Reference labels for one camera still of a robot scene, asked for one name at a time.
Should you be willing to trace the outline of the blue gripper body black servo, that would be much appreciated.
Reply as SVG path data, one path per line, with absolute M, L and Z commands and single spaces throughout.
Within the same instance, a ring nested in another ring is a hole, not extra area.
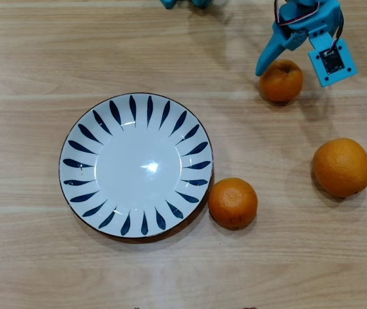
M 339 1 L 286 1 L 278 8 L 278 25 L 308 32 L 326 26 L 331 36 L 340 38 L 343 13 Z

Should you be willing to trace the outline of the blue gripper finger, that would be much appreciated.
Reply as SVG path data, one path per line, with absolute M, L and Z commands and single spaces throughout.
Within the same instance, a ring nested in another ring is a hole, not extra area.
M 272 25 L 273 34 L 266 47 L 259 56 L 256 64 L 256 76 L 262 76 L 268 67 L 285 51 L 294 51 L 297 42 L 294 41 L 294 32 L 288 26 Z
M 306 41 L 307 37 L 308 32 L 306 30 L 298 30 L 292 32 L 287 40 L 287 49 L 290 51 L 294 51 Z

